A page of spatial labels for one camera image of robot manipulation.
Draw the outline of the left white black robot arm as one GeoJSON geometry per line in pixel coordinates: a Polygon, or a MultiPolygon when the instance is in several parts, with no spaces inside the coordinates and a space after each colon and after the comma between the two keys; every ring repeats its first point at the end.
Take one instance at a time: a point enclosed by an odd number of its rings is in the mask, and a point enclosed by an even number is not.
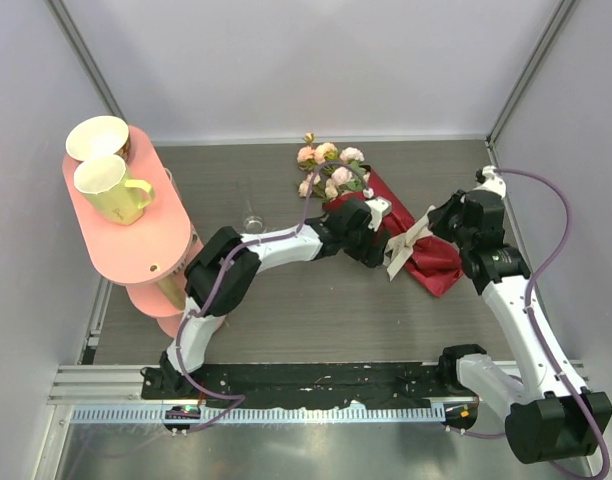
{"type": "Polygon", "coordinates": [[[285,230],[238,234],[228,226],[204,245],[184,271],[184,310],[173,343],[159,366],[144,367],[142,397],[186,399],[204,393],[197,371],[219,322],[240,305],[255,277],[272,268],[312,262],[344,252],[374,268],[384,259],[390,234],[382,221],[391,203],[350,197],[322,216],[285,230]]]}

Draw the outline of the cream ribbon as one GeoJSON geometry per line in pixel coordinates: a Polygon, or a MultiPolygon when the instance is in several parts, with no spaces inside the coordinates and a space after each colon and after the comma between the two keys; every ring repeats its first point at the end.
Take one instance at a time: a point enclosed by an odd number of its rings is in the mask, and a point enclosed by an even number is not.
{"type": "Polygon", "coordinates": [[[428,215],[435,210],[430,205],[425,214],[404,233],[392,237],[386,244],[384,253],[390,255],[389,261],[385,261],[388,278],[392,281],[411,258],[417,241],[431,237],[433,233],[429,229],[428,215]]]}

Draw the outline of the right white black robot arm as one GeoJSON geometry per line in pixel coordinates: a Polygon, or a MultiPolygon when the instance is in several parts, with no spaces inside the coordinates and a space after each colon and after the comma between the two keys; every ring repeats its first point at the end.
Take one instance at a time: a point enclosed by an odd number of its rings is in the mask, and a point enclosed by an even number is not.
{"type": "Polygon", "coordinates": [[[427,213],[429,230],[458,247],[462,269],[499,322],[520,373],[505,373],[476,344],[456,345],[439,358],[439,386],[484,400],[524,464],[595,452],[607,461],[603,434],[612,404],[588,388],[559,346],[534,295],[534,274],[504,241],[504,218],[502,196],[482,188],[458,191],[427,213]]]}

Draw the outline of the pink flower bouquet red wrap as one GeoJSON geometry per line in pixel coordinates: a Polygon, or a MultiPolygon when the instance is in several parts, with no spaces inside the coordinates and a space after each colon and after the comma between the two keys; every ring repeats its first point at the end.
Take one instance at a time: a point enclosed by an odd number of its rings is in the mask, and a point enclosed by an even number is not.
{"type": "Polygon", "coordinates": [[[318,144],[312,133],[306,134],[303,141],[296,162],[307,176],[298,186],[299,197],[304,198],[312,187],[312,195],[323,201],[322,209],[332,212],[350,197],[361,199],[363,187],[370,187],[375,196],[391,204],[391,212],[380,228],[390,234],[386,248],[389,278],[404,270],[437,298],[455,285],[462,276],[455,248],[433,236],[427,227],[417,225],[375,168],[365,163],[361,150],[355,147],[340,150],[331,142],[318,144]]]}

